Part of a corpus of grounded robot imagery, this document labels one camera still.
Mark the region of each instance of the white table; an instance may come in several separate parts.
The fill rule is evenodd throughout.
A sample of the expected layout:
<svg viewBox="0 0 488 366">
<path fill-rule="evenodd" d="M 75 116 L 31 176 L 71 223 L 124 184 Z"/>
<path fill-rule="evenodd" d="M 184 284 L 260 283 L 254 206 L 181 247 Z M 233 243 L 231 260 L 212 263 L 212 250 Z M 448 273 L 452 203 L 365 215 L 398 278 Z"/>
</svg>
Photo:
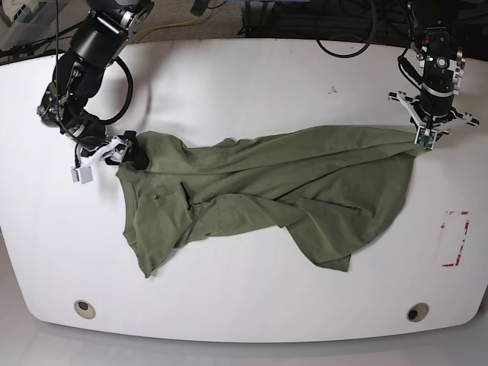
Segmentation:
<svg viewBox="0 0 488 366">
<path fill-rule="evenodd" d="M 372 46 L 358 58 L 334 59 L 305 40 L 128 47 L 122 57 L 135 95 L 111 132 L 155 130 L 208 146 L 320 124 L 413 130 L 406 111 L 387 101 L 391 91 L 414 95 L 397 69 L 400 52 Z M 475 315 L 488 284 L 486 63 L 468 60 L 455 102 L 481 128 L 461 127 L 416 160 L 403 211 L 353 255 L 349 273 L 314 267 L 286 230 L 270 228 L 191 243 L 147 280 L 122 236 L 117 169 L 99 164 L 94 182 L 73 184 L 74 144 L 36 115 L 53 66 L 48 57 L 0 68 L 0 224 L 36 318 L 167 339 L 308 342 L 456 326 Z M 111 67 L 88 110 L 117 113 L 125 84 Z M 466 220 L 460 263 L 443 267 L 456 261 Z M 77 300 L 97 316 L 78 316 Z M 406 314 L 417 303 L 430 313 L 411 323 Z"/>
</svg>

